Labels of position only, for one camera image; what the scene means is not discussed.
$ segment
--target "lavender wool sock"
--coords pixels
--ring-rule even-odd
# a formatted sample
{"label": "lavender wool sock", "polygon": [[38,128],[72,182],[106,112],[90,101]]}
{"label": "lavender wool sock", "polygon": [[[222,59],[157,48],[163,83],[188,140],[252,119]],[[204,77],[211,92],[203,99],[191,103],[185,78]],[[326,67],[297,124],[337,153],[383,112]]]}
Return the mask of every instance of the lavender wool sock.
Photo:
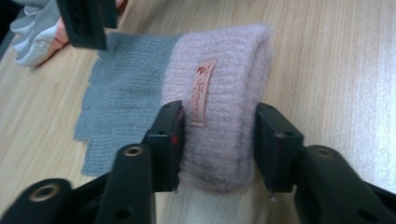
{"label": "lavender wool sock", "polygon": [[[107,172],[121,146],[140,142],[161,105],[182,100],[181,181],[214,191],[248,185],[254,176],[254,111],[272,59],[269,35],[259,24],[174,37],[110,35],[109,51],[99,53],[92,70],[76,128],[76,139],[89,142],[83,173]],[[192,82],[205,61],[216,64],[205,125],[196,127],[190,123]]]}

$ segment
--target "sewn-on label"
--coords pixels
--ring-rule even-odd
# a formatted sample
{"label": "sewn-on label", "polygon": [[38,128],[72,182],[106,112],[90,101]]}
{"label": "sewn-on label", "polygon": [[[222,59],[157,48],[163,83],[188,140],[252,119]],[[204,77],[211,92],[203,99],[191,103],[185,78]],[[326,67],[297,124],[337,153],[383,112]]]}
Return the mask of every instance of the sewn-on label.
{"label": "sewn-on label", "polygon": [[215,64],[216,61],[202,62],[194,75],[191,95],[191,125],[205,126],[206,93]]}

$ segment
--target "wooden surface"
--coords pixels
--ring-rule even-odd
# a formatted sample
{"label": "wooden surface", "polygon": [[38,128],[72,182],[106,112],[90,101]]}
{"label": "wooden surface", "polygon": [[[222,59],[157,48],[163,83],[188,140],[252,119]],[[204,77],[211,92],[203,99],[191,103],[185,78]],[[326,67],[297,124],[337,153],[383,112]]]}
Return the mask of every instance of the wooden surface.
{"label": "wooden surface", "polygon": [[[305,144],[339,150],[366,181],[396,193],[396,4],[394,0],[130,0],[125,33],[174,35],[263,22],[275,59],[265,103]],[[96,52],[67,46],[38,68],[8,49],[0,63],[0,214],[43,178],[74,187],[86,145],[73,140]],[[292,195],[268,200],[262,180],[213,195],[180,186],[157,194],[158,223],[299,223]]]}

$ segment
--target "gray knitted fabric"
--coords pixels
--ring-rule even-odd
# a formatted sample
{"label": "gray knitted fabric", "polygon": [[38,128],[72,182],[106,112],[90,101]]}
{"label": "gray knitted fabric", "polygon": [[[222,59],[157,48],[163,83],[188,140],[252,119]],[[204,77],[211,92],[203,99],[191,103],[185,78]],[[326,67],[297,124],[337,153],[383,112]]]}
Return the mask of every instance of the gray knitted fabric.
{"label": "gray knitted fabric", "polygon": [[163,76],[178,39],[107,36],[75,131],[76,140],[88,143],[83,174],[108,172],[121,147],[141,142],[161,108]]}

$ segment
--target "black plastic part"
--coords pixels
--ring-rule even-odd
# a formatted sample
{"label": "black plastic part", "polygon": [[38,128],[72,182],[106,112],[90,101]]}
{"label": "black plastic part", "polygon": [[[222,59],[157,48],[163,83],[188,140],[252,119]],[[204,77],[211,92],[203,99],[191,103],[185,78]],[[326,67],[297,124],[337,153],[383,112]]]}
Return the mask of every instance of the black plastic part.
{"label": "black plastic part", "polygon": [[70,193],[70,183],[66,180],[45,179],[37,182],[9,207],[0,223],[63,223],[60,214]]}
{"label": "black plastic part", "polygon": [[302,223],[396,223],[336,150],[307,147],[300,164],[295,202]]}
{"label": "black plastic part", "polygon": [[143,140],[152,149],[154,191],[177,188],[179,163],[184,147],[184,111],[181,101],[163,105]]}
{"label": "black plastic part", "polygon": [[61,216],[64,223],[94,223],[109,174],[73,189]]}
{"label": "black plastic part", "polygon": [[270,191],[292,191],[292,160],[301,155],[303,141],[303,135],[277,109],[263,103],[257,106],[254,156]]}
{"label": "black plastic part", "polygon": [[103,23],[107,28],[117,28],[117,7],[115,0],[99,0],[102,9]]}
{"label": "black plastic part", "polygon": [[382,204],[384,204],[388,210],[396,217],[396,195],[381,189],[375,185],[370,183],[366,183],[370,189],[376,194],[376,196],[381,200]]}
{"label": "black plastic part", "polygon": [[144,144],[119,150],[110,173],[96,224],[155,222],[151,151]]}
{"label": "black plastic part", "polygon": [[72,46],[86,49],[106,49],[102,7],[98,0],[57,1]]}

